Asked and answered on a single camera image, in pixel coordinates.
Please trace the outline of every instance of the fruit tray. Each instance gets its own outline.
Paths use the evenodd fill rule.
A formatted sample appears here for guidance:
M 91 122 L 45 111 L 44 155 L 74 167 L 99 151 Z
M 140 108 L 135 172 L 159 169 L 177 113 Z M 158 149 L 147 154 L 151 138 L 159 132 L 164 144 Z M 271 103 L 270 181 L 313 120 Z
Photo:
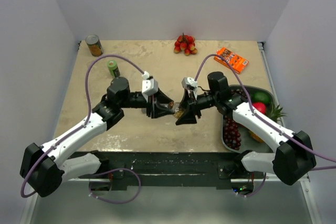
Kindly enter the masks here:
M 230 88 L 231 88 L 231 90 L 235 90 L 235 91 L 236 90 L 237 91 L 238 90 L 243 91 L 239 85 L 231 85 Z M 247 92 L 249 92 L 249 94 L 252 94 L 252 93 L 255 93 L 255 92 L 258 92 L 258 91 L 261 91 L 265 94 L 268 94 L 269 97 L 271 98 L 271 103 L 275 104 L 275 100 L 274 100 L 273 95 L 270 92 L 268 92 L 267 90 L 252 87 L 252 86 L 245 86 L 245 88 L 247 89 Z M 222 123 L 222 143 L 230 151 L 233 151 L 233 152 L 236 152 L 236 153 L 242 153 L 246 150 L 252 150 L 252 151 L 255 151 L 255 152 L 259 152 L 259 153 L 270 153 L 270 152 L 272 152 L 272 150 L 269 148 L 269 146 L 267 144 L 257 142 L 255 139 L 253 139 L 250 136 L 249 130 L 247 128 L 243 127 L 240 124 L 238 124 L 238 132 L 240 134 L 240 140 L 241 140 L 239 149 L 235 150 L 233 148 L 228 147 L 227 144 L 224 141 L 224 139 L 225 139 L 224 127 L 225 127 L 227 121 L 232 120 L 232 118 L 227 118 L 227 117 L 224 116 L 224 117 L 222 117 L 222 120 L 223 120 L 223 123 Z

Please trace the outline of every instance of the gray plate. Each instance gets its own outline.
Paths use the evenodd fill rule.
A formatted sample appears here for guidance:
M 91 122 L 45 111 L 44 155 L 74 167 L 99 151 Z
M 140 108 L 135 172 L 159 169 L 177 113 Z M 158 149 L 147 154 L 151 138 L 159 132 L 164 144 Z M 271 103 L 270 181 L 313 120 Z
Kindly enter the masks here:
M 239 85 L 231 85 L 230 88 L 231 89 L 240 89 L 240 86 Z M 245 88 L 247 89 L 247 91 L 250 94 L 252 94 L 254 92 L 257 92 L 257 91 L 262 91 L 264 93 L 267 93 L 272 98 L 273 103 L 275 104 L 275 100 L 274 100 L 273 95 L 270 92 L 268 92 L 267 90 L 256 88 L 256 87 L 252 87 L 252 86 L 245 86 Z M 242 153 L 242 152 L 244 152 L 246 150 L 252 150 L 252 151 L 255 151 L 255 152 L 259 152 L 259 153 L 271 153 L 272 152 L 271 148 L 267 144 L 265 144 L 265 143 L 259 143 L 256 140 L 254 140 L 250 136 L 250 134 L 248 132 L 248 129 L 245 128 L 245 127 L 242 127 L 242 126 L 238 127 L 238 130 L 239 130 L 239 133 L 240 133 L 240 139 L 242 140 L 242 142 L 240 143 L 241 146 L 239 147 L 239 150 L 237 151 L 237 150 L 229 148 L 224 143 L 223 129 L 224 129 L 224 124 L 226 123 L 226 121 L 225 121 L 224 117 L 222 117 L 222 120 L 223 120 L 223 124 L 222 124 L 223 125 L 223 127 L 222 127 L 222 143 L 230 151 L 236 152 L 236 153 Z

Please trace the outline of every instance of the cable connector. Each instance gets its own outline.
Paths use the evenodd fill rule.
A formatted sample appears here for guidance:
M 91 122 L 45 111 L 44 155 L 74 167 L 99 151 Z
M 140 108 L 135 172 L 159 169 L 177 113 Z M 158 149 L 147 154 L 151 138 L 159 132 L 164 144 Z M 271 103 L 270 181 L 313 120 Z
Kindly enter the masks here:
M 147 71 L 144 72 L 142 78 L 143 80 L 142 80 L 141 93 L 148 102 L 148 97 L 158 92 L 159 84 L 153 77 L 150 76 L 150 74 Z
M 143 80 L 148 80 L 151 75 L 147 71 L 145 71 L 141 76 Z
M 194 78 L 184 77 L 182 80 L 182 87 L 186 90 L 191 91 L 194 94 L 195 99 L 197 99 L 198 85 L 197 81 L 195 81 Z

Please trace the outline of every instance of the purple cable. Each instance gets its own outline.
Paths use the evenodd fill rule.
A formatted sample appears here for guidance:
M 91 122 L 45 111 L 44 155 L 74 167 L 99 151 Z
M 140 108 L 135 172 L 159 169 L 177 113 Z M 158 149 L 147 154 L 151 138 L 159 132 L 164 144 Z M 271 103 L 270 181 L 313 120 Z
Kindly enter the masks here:
M 329 169 L 336 169 L 336 165 L 315 167 L 312 170 L 329 170 Z
M 208 58 L 212 57 L 212 56 L 220 56 L 220 55 L 217 55 L 217 54 L 211 54 L 211 55 L 208 55 L 207 57 L 204 58 L 204 60 L 202 61 L 201 65 L 200 65 L 200 67 L 199 67 L 199 69 L 198 69 L 198 71 L 197 71 L 197 74 L 196 74 L 196 76 L 195 76 L 195 81 L 197 81 L 198 76 L 200 75 L 201 70 L 202 70 L 202 68 L 203 68 L 204 63 L 206 62 L 206 60 L 207 60 Z
M 86 72 L 86 75 L 85 75 L 85 94 L 86 94 L 86 98 L 88 100 L 88 109 L 89 109 L 89 112 L 88 112 L 88 117 L 86 118 L 86 121 L 85 121 L 85 125 L 89 122 L 90 120 L 90 117 L 91 117 L 91 101 L 90 101 L 90 96 L 89 96 L 89 73 L 93 67 L 94 64 L 96 64 L 96 62 L 98 62 L 99 60 L 101 59 L 104 59 L 104 58 L 108 58 L 108 57 L 114 57 L 114 58 L 118 58 L 118 59 L 122 59 L 124 61 L 127 61 L 129 64 L 131 64 L 132 66 L 134 66 L 136 69 L 139 70 L 139 72 L 141 74 L 144 74 L 144 71 L 142 71 L 141 68 L 139 68 L 136 64 L 134 64 L 132 61 L 130 61 L 129 59 L 125 58 L 125 57 L 122 57 L 122 56 L 119 56 L 119 55 L 102 55 L 100 57 L 98 57 L 96 60 L 94 60 L 89 68 L 88 68 L 88 71 Z
M 87 119 L 85 120 L 85 123 L 84 125 L 81 125 L 79 127 L 77 127 L 76 129 L 74 129 L 73 131 L 69 132 L 68 134 L 66 134 L 64 137 L 62 137 L 60 140 L 58 140 L 56 143 L 55 143 L 55 147 L 51 147 L 49 148 L 46 152 L 44 152 L 41 157 L 34 163 L 34 165 L 31 167 L 31 169 L 29 170 L 29 172 L 27 173 L 26 177 L 24 178 L 23 180 L 23 183 L 22 183 L 22 186 L 21 186 L 21 190 L 20 190 L 20 194 L 21 194 L 21 197 L 23 198 L 28 198 L 32 195 L 34 195 L 36 193 L 36 191 L 30 193 L 30 194 L 25 194 L 25 187 L 26 187 L 26 184 L 28 183 L 28 180 L 31 176 L 31 174 L 33 173 L 33 171 L 35 170 L 35 168 L 41 163 L 41 161 L 52 151 L 56 148 L 57 145 L 59 145 L 60 143 L 62 143 L 65 139 L 67 139 L 68 137 L 72 136 L 74 133 L 76 133 L 77 131 L 79 131 L 80 129 L 82 129 L 85 125 L 88 124 L 89 122 L 89 119 L 91 117 L 91 100 L 90 100 L 90 95 L 89 95 L 89 73 L 93 67 L 94 64 L 96 64 L 97 61 L 101 60 L 101 59 L 104 59 L 104 58 L 108 58 L 108 57 L 115 57 L 115 58 L 119 58 L 119 59 L 122 59 L 124 61 L 127 61 L 129 64 L 131 64 L 132 66 L 134 66 L 136 69 L 138 69 L 142 74 L 144 74 L 144 71 L 141 70 L 141 68 L 139 68 L 136 64 L 134 64 L 132 61 L 130 61 L 129 59 L 125 58 L 125 57 L 122 57 L 122 56 L 119 56 L 119 55 L 103 55 L 103 56 L 100 56 L 98 57 L 96 60 L 94 60 L 89 68 L 88 68 L 88 71 L 86 72 L 86 75 L 85 75 L 85 94 L 86 94 L 86 98 L 87 98 L 87 101 L 88 101 L 88 109 L 89 109 L 89 112 L 88 112 L 88 116 L 87 116 Z
M 208 58 L 210 58 L 211 56 L 219 56 L 219 57 L 220 57 L 221 59 L 223 59 L 223 60 L 225 61 L 225 63 L 230 67 L 231 71 L 233 72 L 233 74 L 235 75 L 237 81 L 239 82 L 241 88 L 242 88 L 242 89 L 244 90 L 244 92 L 246 93 L 246 95 L 247 95 L 247 100 L 248 100 L 248 104 L 249 104 L 249 106 L 250 106 L 251 111 L 253 111 L 253 110 L 254 110 L 254 107 L 253 107 L 253 105 L 252 105 L 252 100 L 251 100 L 251 97 L 250 97 L 249 93 L 247 92 L 245 86 L 243 85 L 243 83 L 241 82 L 240 78 L 238 77 L 238 74 L 236 73 L 236 71 L 235 71 L 235 70 L 233 69 L 233 67 L 226 61 L 226 59 L 223 58 L 221 55 L 211 54 L 211 55 L 208 55 L 207 57 L 205 57 L 204 60 L 203 60 L 203 62 L 202 62 L 202 64 L 201 64 L 201 66 L 199 67 L 199 70 L 198 70 L 198 72 L 197 72 L 197 74 L 196 74 L 195 80 L 196 80 L 196 79 L 198 78 L 198 76 L 200 75 L 200 71 L 201 71 L 201 69 L 202 69 L 202 67 L 203 67 L 203 65 L 204 65 L 204 63 L 205 63 L 205 61 L 206 61 Z M 282 131 L 281 131 L 280 129 L 278 129 L 277 127 L 273 126 L 272 124 L 270 124 L 269 122 L 267 122 L 266 120 L 264 120 L 260 115 L 255 114 L 255 116 L 256 116 L 258 119 L 260 119 L 263 123 L 265 123 L 266 125 L 268 125 L 269 127 L 271 127 L 273 130 L 275 130 L 275 131 L 277 131 L 278 133 L 282 134 Z M 314 155 L 316 155 L 316 156 L 318 156 L 318 157 L 321 157 L 321 158 L 323 158 L 323 159 L 325 159 L 325 160 L 328 160 L 328 161 L 331 161 L 331 162 L 336 163 L 336 159 L 335 159 L 335 158 L 327 157 L 327 156 L 325 156 L 325 155 L 323 155 L 323 154 L 320 154 L 320 153 L 318 153 L 318 152 L 316 152 L 316 151 L 314 151 L 314 150 L 312 150 L 312 149 L 306 147 L 305 145 L 301 144 L 300 142 L 298 142 L 297 140 L 295 140 L 293 137 L 289 136 L 289 135 L 286 134 L 286 133 L 283 133 L 283 135 L 284 135 L 287 139 L 289 139 L 289 140 L 291 140 L 292 142 L 294 142 L 295 144 L 299 145 L 301 148 L 303 148 L 303 149 L 306 150 L 307 152 L 310 152 L 311 154 L 314 154 Z M 315 168 L 315 169 L 313 169 L 313 170 L 319 170 L 319 169 L 334 169 L 334 168 L 336 168 L 336 167 L 335 167 L 335 166 L 325 166 L 325 167 L 317 167 L 317 168 Z
M 104 172 L 104 173 L 98 173 L 98 174 L 94 174 L 95 176 L 101 176 L 101 175 L 105 175 L 105 174 L 108 174 L 108 173 L 113 173 L 113 172 L 118 172 L 120 170 L 126 170 L 127 172 L 130 172 L 132 173 L 138 180 L 138 183 L 139 183 L 139 187 L 138 187 L 138 190 L 136 191 L 136 193 L 134 194 L 134 196 L 128 200 L 122 200 L 122 201 L 119 201 L 119 200 L 110 200 L 110 199 L 104 199 L 104 198 L 101 198 L 101 197 L 98 197 L 96 196 L 95 194 L 93 194 L 92 190 L 91 190 L 91 187 L 89 186 L 89 191 L 90 191 L 90 195 L 93 195 L 94 198 L 96 199 L 99 199 L 99 200 L 102 200 L 102 201 L 105 201 L 107 203 L 112 203 L 112 204 L 126 204 L 128 202 L 131 202 L 132 200 L 134 200 L 135 198 L 137 198 L 137 196 L 139 195 L 140 193 L 140 190 L 141 190 L 141 181 L 140 181 L 140 178 L 139 176 L 132 170 L 130 169 L 127 169 L 127 168 L 119 168 L 119 169 L 113 169 L 113 170 L 109 170 L 108 172 Z

